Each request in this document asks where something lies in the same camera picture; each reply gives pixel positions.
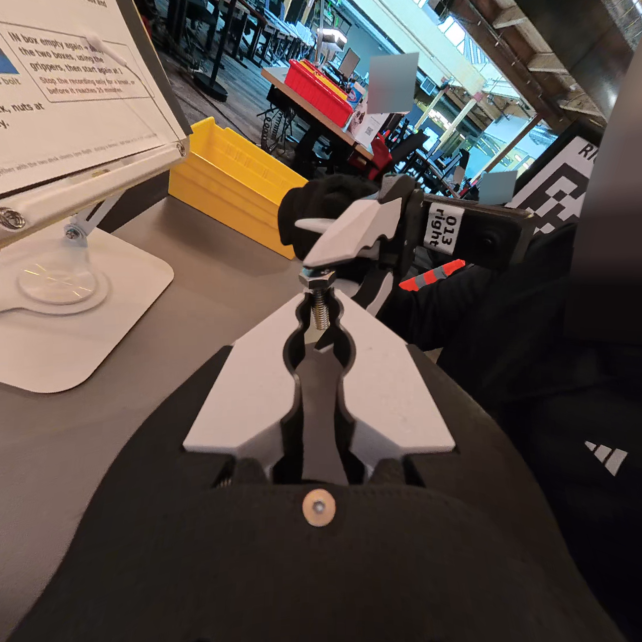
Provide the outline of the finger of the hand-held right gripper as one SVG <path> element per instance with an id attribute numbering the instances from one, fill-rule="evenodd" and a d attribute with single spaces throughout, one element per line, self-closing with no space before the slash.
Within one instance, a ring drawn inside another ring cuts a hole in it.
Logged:
<path id="1" fill-rule="evenodd" d="M 331 267 L 352 261 L 376 242 L 392 240 L 401 219 L 402 204 L 402 198 L 387 203 L 369 198 L 353 202 L 318 238 L 303 266 Z"/>
<path id="2" fill-rule="evenodd" d="M 377 315 L 389 298 L 394 286 L 394 273 L 372 266 L 351 300 L 371 315 Z"/>

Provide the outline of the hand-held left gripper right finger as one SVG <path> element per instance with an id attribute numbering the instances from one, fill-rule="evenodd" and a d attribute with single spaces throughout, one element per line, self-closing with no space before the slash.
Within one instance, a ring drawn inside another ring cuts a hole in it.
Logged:
<path id="1" fill-rule="evenodd" d="M 334 438 L 348 484 L 362 484 L 384 460 L 453 452 L 454 437 L 419 368 L 428 358 L 338 290 L 331 323 L 341 365 Z"/>

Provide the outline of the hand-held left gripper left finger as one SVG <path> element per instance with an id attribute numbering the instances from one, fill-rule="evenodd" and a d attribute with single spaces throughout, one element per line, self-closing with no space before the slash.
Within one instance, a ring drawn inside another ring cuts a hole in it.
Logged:
<path id="1" fill-rule="evenodd" d="M 309 294 L 299 293 L 234 342 L 183 441 L 188 452 L 257 460 L 276 483 L 303 471 L 297 366 L 306 355 Z"/>

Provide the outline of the steel hex bolt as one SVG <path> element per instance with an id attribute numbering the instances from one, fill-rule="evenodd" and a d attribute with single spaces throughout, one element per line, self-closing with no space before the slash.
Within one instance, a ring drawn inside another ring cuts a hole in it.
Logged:
<path id="1" fill-rule="evenodd" d="M 332 275 L 334 277 L 334 281 L 336 279 L 336 273 L 334 270 L 331 269 L 311 269 L 311 268 L 306 268 L 303 267 L 301 269 L 301 273 L 299 275 L 299 278 L 302 275 L 307 275 L 307 276 L 317 276 L 317 275 Z M 314 320 L 316 329 L 323 332 L 326 331 L 329 326 L 330 326 L 330 316 L 329 316 L 329 309 L 328 309 L 328 298 L 329 298 L 329 293 L 331 291 L 332 286 L 328 289 L 327 292 L 325 292 L 323 295 L 320 293 L 312 293 L 309 290 L 309 293 L 311 294 L 313 298 L 313 305 L 312 305 L 312 310 L 311 310 L 311 316 Z"/>

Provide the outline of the person's right forearm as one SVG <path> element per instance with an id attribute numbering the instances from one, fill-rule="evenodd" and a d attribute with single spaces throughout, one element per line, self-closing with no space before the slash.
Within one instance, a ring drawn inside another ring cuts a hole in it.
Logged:
<path id="1" fill-rule="evenodd" d="M 568 290 L 569 270 L 554 262 L 471 267 L 416 292 L 396 286 L 376 318 L 423 351 L 520 360 L 559 332 Z"/>

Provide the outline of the person's right hand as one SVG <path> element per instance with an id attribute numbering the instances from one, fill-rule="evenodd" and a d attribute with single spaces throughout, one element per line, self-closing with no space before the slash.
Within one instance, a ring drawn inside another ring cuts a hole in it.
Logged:
<path id="1" fill-rule="evenodd" d="M 301 219 L 337 219 L 353 202 L 375 195 L 380 187 L 372 181 L 352 175 L 329 175 L 290 189 L 278 208 L 280 241 L 293 246 L 295 257 L 303 260 L 319 234 L 298 228 Z"/>

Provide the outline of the orange grey striped object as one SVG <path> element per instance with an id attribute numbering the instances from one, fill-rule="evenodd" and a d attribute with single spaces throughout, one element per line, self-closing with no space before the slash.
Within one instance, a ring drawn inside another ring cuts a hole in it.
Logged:
<path id="1" fill-rule="evenodd" d="M 466 267 L 466 262 L 461 259 L 449 261 L 427 272 L 402 281 L 399 283 L 399 287 L 407 292 L 417 292 L 428 285 L 446 279 L 464 267 Z"/>

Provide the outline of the black white tag poster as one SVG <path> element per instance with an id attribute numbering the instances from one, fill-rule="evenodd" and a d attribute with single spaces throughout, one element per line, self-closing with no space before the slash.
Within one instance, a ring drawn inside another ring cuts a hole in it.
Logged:
<path id="1" fill-rule="evenodd" d="M 507 207 L 534 215 L 535 236 L 578 222 L 598 152 L 599 140 L 589 134 L 558 139 L 520 177 Z"/>

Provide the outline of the white printed card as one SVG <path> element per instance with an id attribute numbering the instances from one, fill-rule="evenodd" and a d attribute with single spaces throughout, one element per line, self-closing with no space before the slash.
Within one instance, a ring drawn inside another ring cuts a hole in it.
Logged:
<path id="1" fill-rule="evenodd" d="M 356 110 L 348 124 L 347 132 L 358 144 L 365 148 L 370 147 L 389 116 L 388 113 L 369 114 L 365 110 Z"/>

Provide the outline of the yellow plastic bin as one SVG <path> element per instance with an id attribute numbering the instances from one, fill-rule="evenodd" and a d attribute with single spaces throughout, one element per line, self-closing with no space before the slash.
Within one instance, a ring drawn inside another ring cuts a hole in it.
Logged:
<path id="1" fill-rule="evenodd" d="M 192 125 L 189 155 L 172 167 L 168 193 L 227 227 L 293 259 L 280 241 L 277 214 L 285 194 L 307 180 L 213 117 Z"/>

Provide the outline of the red plastic bin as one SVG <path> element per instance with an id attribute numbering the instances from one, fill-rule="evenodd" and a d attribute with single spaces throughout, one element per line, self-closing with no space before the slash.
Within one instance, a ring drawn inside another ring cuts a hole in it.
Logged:
<path id="1" fill-rule="evenodd" d="M 347 94 L 306 59 L 289 61 L 284 83 L 341 128 L 354 112 Z"/>

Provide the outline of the wooden table black legs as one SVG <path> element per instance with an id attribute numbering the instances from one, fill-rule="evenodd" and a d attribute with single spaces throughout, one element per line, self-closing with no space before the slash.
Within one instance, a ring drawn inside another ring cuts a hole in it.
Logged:
<path id="1" fill-rule="evenodd" d="M 290 107 L 295 105 L 299 111 L 306 115 L 304 119 L 306 121 L 311 120 L 311 124 L 315 126 L 316 129 L 320 129 L 323 133 L 329 133 L 336 139 L 341 140 L 344 144 L 348 145 L 352 151 L 355 151 L 367 161 L 373 159 L 373 152 L 370 145 L 363 146 L 358 143 L 347 131 L 347 125 L 340 127 L 328 118 L 325 113 L 298 94 L 293 88 L 286 85 L 286 75 L 287 70 L 283 67 L 261 69 L 261 76 L 268 80 L 270 85 L 274 87 L 274 90 L 270 90 L 269 93 L 280 92 L 287 97 L 285 102 L 287 102 Z"/>

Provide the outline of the white desk lamp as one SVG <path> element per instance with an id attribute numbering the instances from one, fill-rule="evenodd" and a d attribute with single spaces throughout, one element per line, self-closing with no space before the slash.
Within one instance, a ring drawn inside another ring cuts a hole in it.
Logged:
<path id="1" fill-rule="evenodd" d="M 332 57 L 343 52 L 347 44 L 345 34 L 336 28 L 318 28 L 317 37 L 320 37 L 320 54 L 324 57 Z"/>

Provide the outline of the black floor pole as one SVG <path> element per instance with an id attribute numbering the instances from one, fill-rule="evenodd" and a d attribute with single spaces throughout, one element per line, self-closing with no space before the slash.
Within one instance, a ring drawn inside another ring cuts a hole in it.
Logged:
<path id="1" fill-rule="evenodd" d="M 223 58 L 223 53 L 225 51 L 225 44 L 227 37 L 229 35 L 230 27 L 234 17 L 234 12 L 236 10 L 237 1 L 229 1 L 228 9 L 225 16 L 225 21 L 223 28 L 221 30 L 220 40 L 218 43 L 218 49 L 216 51 L 216 56 L 213 63 L 213 68 L 210 75 L 206 75 L 204 72 L 196 72 L 193 74 L 193 80 L 197 89 L 202 91 L 206 96 L 212 98 L 215 101 L 226 102 L 228 98 L 228 92 L 225 87 L 218 83 L 217 76 L 221 68 L 221 60 Z"/>

